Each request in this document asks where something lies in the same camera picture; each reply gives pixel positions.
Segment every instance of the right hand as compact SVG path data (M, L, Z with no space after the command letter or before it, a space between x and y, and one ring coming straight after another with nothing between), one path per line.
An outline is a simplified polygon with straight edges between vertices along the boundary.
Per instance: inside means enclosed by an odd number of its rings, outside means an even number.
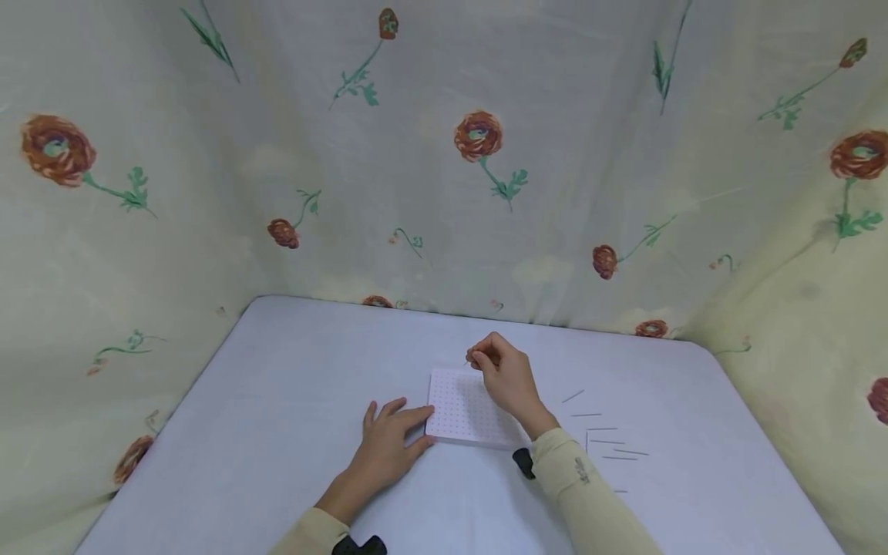
M518 420L532 441L559 427L536 392L527 355L496 332L481 339L465 353L472 368L484 373L484 386L497 406Z

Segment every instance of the table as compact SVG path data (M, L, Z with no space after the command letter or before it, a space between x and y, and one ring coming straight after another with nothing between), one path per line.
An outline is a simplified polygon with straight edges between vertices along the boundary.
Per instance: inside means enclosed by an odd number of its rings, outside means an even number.
M424 404L492 330L666 555L841 555L701 347L296 297L250 305L77 554L266 552L351 460L370 400ZM444 443L353 528L373 534L392 555L572 552L510 453Z

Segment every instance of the black wrist device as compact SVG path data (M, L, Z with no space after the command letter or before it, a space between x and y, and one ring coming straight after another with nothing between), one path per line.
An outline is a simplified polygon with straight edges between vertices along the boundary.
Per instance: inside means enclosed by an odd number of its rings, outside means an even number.
M378 535L368 539L361 547L358 547L358 544L354 542L352 537L347 535L341 542L336 544L330 555L386 555L387 553L388 550Z

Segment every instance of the beige sleeve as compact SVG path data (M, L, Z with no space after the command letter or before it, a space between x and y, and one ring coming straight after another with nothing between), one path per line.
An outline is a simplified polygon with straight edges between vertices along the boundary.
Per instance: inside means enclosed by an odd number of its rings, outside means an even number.
M567 432L544 433L531 456L536 479L567 522L577 555L662 555Z
M330 555L347 535L348 526L312 507L268 555Z

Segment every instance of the floral curtain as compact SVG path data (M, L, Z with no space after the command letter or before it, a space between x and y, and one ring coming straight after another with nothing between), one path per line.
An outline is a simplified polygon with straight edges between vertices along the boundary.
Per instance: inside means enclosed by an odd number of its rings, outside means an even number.
M6 8L0 545L70 552L288 293L691 338L847 551L888 549L886 27L876 0Z

